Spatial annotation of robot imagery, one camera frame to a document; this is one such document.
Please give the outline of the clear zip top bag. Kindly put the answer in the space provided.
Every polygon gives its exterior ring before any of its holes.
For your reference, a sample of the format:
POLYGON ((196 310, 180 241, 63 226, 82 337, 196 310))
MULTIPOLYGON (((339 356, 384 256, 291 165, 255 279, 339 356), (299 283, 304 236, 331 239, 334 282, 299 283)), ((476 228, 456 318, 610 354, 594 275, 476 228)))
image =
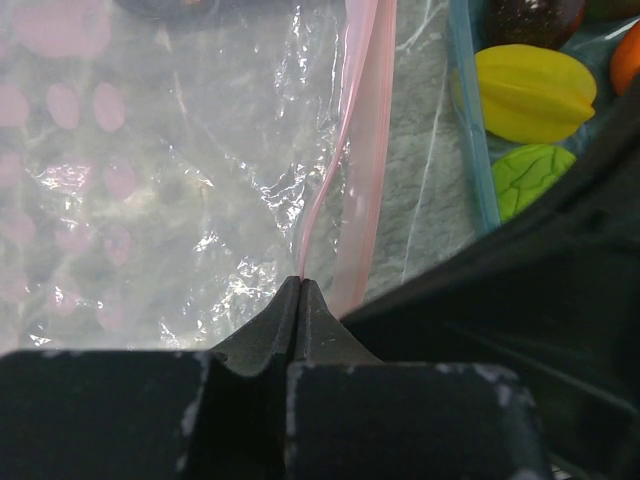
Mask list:
POLYGON ((287 276, 363 300, 397 5, 1 5, 1 348, 205 348, 287 276))

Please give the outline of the green lime fruit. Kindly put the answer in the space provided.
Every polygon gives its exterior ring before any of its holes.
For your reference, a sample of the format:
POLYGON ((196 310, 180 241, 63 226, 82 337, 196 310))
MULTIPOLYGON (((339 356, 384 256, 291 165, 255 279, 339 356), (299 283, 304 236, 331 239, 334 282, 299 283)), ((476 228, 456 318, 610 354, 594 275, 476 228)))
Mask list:
POLYGON ((520 146, 497 159, 492 174, 501 222, 536 201, 575 161, 569 150, 545 144, 520 146))

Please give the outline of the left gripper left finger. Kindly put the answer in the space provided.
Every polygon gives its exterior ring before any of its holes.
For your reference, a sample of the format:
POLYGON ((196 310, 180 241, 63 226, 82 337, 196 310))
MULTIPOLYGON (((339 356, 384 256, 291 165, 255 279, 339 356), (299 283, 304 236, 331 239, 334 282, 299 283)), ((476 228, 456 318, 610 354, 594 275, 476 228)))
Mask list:
POLYGON ((210 353, 234 375, 256 377, 286 358, 294 337, 301 293, 299 277, 287 277, 269 304, 210 353))

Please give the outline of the orange fruit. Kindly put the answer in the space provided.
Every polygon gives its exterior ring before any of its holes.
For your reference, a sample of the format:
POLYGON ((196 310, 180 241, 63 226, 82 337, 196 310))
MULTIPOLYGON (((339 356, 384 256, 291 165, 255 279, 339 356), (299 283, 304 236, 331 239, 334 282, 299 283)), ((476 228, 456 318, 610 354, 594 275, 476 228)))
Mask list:
POLYGON ((610 61, 610 80, 618 96, 629 88, 639 73, 639 31, 629 31, 614 51, 610 61))

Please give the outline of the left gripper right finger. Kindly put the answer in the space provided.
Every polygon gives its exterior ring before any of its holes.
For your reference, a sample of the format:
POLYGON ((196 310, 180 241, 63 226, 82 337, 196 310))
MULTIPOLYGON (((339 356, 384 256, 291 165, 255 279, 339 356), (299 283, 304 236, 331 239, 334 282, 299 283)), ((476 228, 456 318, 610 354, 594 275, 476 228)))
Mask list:
POLYGON ((382 364, 331 314, 312 280, 301 284, 293 359, 314 365, 382 364))

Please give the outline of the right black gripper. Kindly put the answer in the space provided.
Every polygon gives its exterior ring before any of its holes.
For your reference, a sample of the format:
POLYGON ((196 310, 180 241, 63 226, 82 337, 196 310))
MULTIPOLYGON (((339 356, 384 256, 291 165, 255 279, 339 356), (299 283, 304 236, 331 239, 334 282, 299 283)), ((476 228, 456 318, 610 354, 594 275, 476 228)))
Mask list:
POLYGON ((531 206, 344 323, 385 360, 516 371, 560 466, 637 478, 638 86, 531 206))

